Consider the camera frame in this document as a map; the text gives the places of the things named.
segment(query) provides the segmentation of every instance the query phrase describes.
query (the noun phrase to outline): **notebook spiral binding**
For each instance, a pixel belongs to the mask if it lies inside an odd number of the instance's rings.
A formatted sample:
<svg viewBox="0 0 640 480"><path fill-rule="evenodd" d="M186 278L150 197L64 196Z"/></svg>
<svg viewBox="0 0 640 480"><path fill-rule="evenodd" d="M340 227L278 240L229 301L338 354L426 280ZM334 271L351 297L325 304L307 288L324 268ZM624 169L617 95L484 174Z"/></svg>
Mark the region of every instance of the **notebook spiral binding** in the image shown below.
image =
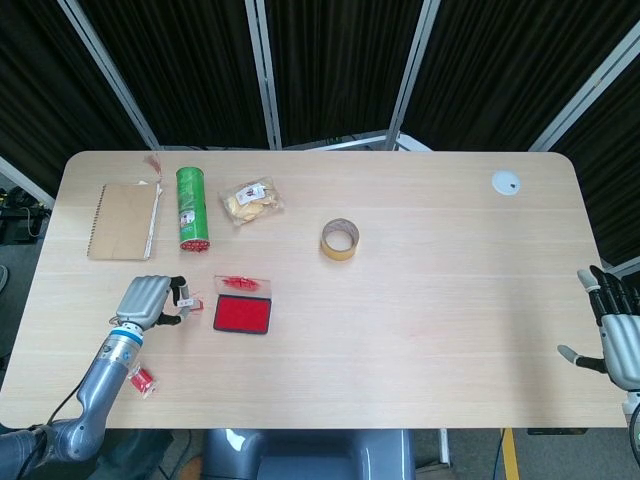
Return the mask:
<svg viewBox="0 0 640 480"><path fill-rule="evenodd" d="M104 197L104 191L107 188L106 185L102 186L102 191L100 192L100 199L98 200L98 206L96 207L96 213L93 216L93 223L91 224L91 236L89 237L89 246L87 247L87 257L89 256L89 251L91 250L91 244L93 243L93 234L96 232L96 223L98 223L98 214L100 213L100 207L102 206L102 198Z"/></svg>

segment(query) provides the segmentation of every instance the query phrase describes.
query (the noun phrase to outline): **small white label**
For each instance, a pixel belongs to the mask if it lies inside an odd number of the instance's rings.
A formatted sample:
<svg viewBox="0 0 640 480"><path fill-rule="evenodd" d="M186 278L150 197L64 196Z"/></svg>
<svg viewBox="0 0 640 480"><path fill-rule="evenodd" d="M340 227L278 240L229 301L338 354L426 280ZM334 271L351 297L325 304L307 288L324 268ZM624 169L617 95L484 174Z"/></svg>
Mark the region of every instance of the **small white label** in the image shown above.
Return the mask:
<svg viewBox="0 0 640 480"><path fill-rule="evenodd" d="M186 300L178 300L178 307L191 307L193 305L193 298L187 298Z"/></svg>
<svg viewBox="0 0 640 480"><path fill-rule="evenodd" d="M251 200L260 200L261 198L264 198L264 185L261 183L254 183L236 193L236 200L240 205L246 205Z"/></svg>
<svg viewBox="0 0 640 480"><path fill-rule="evenodd" d="M180 215L180 228L184 228L185 226L193 223L196 219L196 212L193 210L187 210L186 212L182 212Z"/></svg>

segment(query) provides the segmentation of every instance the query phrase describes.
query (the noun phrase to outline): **white round object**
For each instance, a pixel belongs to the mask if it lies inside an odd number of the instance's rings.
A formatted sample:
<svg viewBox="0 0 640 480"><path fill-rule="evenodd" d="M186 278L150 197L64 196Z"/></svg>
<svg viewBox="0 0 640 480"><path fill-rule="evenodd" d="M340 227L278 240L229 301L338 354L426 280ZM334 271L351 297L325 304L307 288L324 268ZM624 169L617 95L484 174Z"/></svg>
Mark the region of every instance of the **white round object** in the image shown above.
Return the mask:
<svg viewBox="0 0 640 480"><path fill-rule="evenodd" d="M491 184L502 195L515 195L520 191L520 178L509 170L498 170L493 174Z"/></svg>

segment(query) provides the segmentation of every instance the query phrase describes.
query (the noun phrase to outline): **plastic bag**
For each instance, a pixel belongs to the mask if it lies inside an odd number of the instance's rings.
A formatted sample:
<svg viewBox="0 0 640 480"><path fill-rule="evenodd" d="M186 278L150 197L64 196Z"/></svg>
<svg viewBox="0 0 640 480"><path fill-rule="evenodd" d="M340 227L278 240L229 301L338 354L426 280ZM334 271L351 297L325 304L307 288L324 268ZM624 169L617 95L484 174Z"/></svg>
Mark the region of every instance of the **plastic bag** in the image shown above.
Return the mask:
<svg viewBox="0 0 640 480"><path fill-rule="evenodd" d="M220 200L235 225L242 225L284 207L271 177L220 192Z"/></svg>

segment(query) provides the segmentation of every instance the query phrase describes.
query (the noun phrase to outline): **red ink pad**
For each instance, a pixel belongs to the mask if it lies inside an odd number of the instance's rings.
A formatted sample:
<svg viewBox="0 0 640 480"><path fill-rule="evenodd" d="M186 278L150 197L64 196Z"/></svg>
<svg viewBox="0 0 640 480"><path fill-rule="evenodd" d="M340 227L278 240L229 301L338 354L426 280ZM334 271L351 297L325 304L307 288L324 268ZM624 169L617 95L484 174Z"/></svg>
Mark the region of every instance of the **red ink pad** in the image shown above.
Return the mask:
<svg viewBox="0 0 640 480"><path fill-rule="evenodd" d="M265 334L269 330L271 299L219 295L213 328L223 332Z"/></svg>

